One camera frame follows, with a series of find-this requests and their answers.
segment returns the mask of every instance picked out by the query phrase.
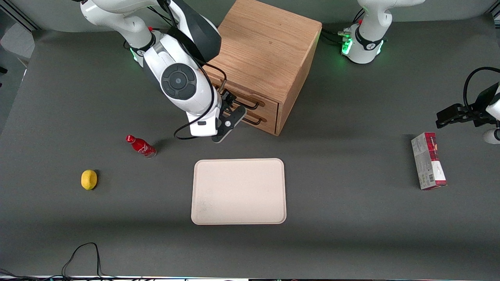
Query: drawer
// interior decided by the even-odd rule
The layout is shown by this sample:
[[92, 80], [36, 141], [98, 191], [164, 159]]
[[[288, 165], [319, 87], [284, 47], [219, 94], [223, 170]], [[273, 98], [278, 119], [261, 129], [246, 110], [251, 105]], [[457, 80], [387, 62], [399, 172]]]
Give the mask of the drawer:
[[[213, 82], [217, 86], [221, 84], [220, 81], [218, 83], [217, 81]], [[246, 116], [243, 122], [269, 134], [275, 134], [278, 103], [260, 96], [251, 90], [238, 87], [229, 81], [226, 82], [225, 88], [236, 96], [236, 102], [231, 107], [233, 110], [240, 106], [238, 103], [246, 105]]]

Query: wooden drawer cabinet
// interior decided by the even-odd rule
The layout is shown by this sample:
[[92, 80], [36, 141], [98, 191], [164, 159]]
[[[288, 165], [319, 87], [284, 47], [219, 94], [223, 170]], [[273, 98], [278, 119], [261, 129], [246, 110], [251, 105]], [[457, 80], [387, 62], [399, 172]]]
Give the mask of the wooden drawer cabinet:
[[[221, 84], [220, 81], [217, 83], [215, 79], [212, 82], [217, 86]], [[228, 82], [225, 84], [225, 88], [236, 96], [237, 102], [231, 107], [233, 110], [240, 106], [240, 104], [246, 105], [246, 116], [243, 122], [269, 134], [275, 134], [278, 114], [277, 102], [256, 93], [251, 93], [251, 91], [242, 90], [237, 86], [231, 86]]]
[[[236, 0], [218, 28], [220, 53], [209, 63], [226, 72], [225, 88], [238, 102], [258, 103], [247, 109], [245, 123], [279, 136], [309, 74], [321, 28], [256, 0]], [[223, 75], [204, 69], [220, 86]]]

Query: coca-cola bottle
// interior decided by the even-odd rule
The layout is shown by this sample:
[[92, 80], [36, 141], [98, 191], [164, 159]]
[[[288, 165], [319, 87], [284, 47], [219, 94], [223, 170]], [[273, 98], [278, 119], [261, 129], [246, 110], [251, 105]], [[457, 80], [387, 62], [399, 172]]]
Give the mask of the coca-cola bottle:
[[144, 139], [136, 138], [129, 134], [126, 136], [127, 143], [131, 144], [133, 149], [147, 158], [153, 158], [156, 155], [156, 149], [149, 145]]

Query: metal handle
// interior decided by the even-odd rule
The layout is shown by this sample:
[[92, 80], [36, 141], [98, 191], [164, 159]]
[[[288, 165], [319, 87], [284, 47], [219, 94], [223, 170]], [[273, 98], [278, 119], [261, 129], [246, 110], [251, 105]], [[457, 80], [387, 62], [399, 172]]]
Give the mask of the metal handle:
[[[225, 112], [225, 113], [228, 113], [228, 114], [231, 114], [231, 111], [229, 111], [228, 109], [224, 110], [224, 112]], [[252, 124], [252, 125], [257, 126], [257, 125], [259, 125], [259, 124], [262, 122], [262, 118], [259, 118], [257, 122], [254, 122], [254, 121], [249, 120], [249, 119], [247, 119], [247, 118], [243, 118], [243, 121], [248, 122], [248, 123], [250, 123], [250, 124]]]
[[243, 121], [246, 121], [246, 122], [248, 122], [248, 123], [250, 123], [250, 124], [252, 124], [252, 125], [257, 126], [257, 125], [259, 125], [259, 124], [262, 122], [262, 118], [259, 118], [257, 122], [254, 122], [254, 121], [248, 120], [247, 118], [243, 118]]
[[258, 101], [255, 103], [254, 106], [250, 106], [250, 105], [244, 104], [241, 101], [237, 101], [237, 100], [235, 100], [234, 103], [237, 104], [237, 105], [240, 105], [242, 107], [245, 107], [246, 109], [251, 110], [251, 111], [256, 110], [261, 105]]

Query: yellow lemon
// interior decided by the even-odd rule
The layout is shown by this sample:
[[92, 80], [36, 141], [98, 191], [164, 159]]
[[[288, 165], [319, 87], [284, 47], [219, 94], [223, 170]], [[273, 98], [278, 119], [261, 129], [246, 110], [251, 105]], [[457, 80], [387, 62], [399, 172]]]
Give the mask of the yellow lemon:
[[91, 190], [97, 185], [97, 174], [93, 170], [86, 170], [81, 174], [81, 186], [86, 190]]

